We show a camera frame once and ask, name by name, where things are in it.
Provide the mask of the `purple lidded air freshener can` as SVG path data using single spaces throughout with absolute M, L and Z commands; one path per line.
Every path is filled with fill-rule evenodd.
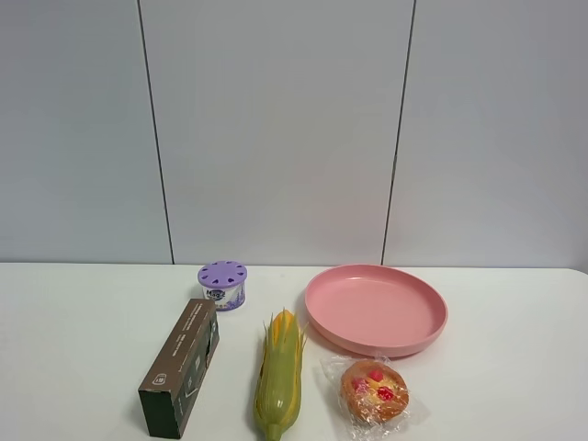
M 232 311 L 244 304 L 246 279 L 247 268 L 236 261 L 216 261 L 198 271 L 203 297 L 212 300 L 218 311 Z

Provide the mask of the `pink round plate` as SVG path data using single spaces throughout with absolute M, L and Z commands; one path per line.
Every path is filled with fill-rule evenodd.
M 386 266 L 324 270 L 306 287 L 304 304 L 322 337 L 364 356 L 417 354 L 438 338 L 448 318 L 447 304 L 434 288 Z

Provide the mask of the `corn cob with husk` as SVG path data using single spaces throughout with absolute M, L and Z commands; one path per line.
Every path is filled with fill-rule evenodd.
M 279 440 L 298 419 L 305 333 L 298 317 L 282 310 L 265 328 L 253 413 L 266 440 Z

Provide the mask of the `wrapped fruit pastry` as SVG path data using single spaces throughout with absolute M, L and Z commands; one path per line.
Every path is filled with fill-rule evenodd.
M 321 369 L 351 440 L 382 440 L 409 417 L 408 386 L 385 358 L 336 356 Z

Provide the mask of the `long brown cardboard box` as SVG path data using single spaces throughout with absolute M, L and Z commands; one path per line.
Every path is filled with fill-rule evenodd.
M 149 436 L 182 437 L 219 340 L 215 303 L 190 300 L 138 389 Z

